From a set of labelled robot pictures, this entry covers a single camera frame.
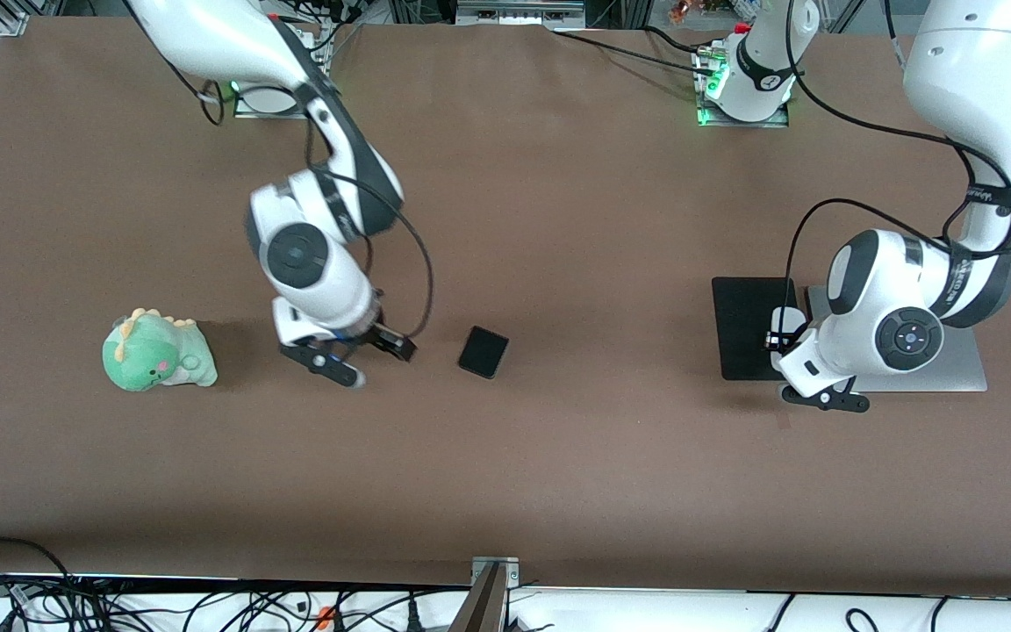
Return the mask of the black mouse pad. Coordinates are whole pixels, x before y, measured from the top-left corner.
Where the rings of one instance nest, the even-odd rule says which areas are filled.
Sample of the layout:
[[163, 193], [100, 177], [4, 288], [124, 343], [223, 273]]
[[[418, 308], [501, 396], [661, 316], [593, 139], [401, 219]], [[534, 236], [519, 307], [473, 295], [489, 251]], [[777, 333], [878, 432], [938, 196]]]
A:
[[794, 283], [785, 285], [782, 277], [716, 276], [711, 285], [722, 379], [782, 383], [764, 341], [774, 309], [797, 307]]

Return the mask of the silver closed laptop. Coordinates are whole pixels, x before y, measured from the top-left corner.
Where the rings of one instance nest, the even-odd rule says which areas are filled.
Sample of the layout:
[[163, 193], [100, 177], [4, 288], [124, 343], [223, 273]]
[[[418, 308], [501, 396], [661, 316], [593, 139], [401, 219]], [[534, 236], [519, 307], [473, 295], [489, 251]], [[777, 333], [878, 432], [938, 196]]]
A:
[[970, 329], [946, 327], [923, 304], [914, 270], [850, 265], [826, 289], [828, 312], [807, 327], [830, 327], [835, 359], [859, 371], [845, 381], [855, 392], [985, 391]]

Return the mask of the green dinosaur plush toy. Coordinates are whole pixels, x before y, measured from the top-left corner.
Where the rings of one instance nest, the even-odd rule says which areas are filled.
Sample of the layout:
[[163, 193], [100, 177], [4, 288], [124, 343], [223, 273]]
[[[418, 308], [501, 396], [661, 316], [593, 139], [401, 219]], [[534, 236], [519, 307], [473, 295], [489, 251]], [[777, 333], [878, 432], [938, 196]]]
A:
[[218, 372], [208, 341], [193, 319], [163, 317], [137, 308], [113, 323], [102, 344], [102, 365], [123, 391], [156, 385], [216, 384]]

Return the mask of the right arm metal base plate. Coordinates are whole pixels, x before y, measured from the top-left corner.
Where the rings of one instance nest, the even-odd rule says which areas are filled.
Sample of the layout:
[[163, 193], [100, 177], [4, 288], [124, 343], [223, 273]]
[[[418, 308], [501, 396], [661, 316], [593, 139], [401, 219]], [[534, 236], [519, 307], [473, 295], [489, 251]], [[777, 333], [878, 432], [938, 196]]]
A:
[[229, 93], [237, 119], [305, 119], [292, 93], [276, 85], [233, 81]]

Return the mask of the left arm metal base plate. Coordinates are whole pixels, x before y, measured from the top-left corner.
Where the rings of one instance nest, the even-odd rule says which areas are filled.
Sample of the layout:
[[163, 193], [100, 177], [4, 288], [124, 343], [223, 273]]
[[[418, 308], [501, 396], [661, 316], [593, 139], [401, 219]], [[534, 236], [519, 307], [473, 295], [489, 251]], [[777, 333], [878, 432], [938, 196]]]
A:
[[702, 126], [786, 128], [795, 74], [767, 68], [743, 44], [745, 36], [729, 35], [691, 53], [699, 71], [697, 119]]

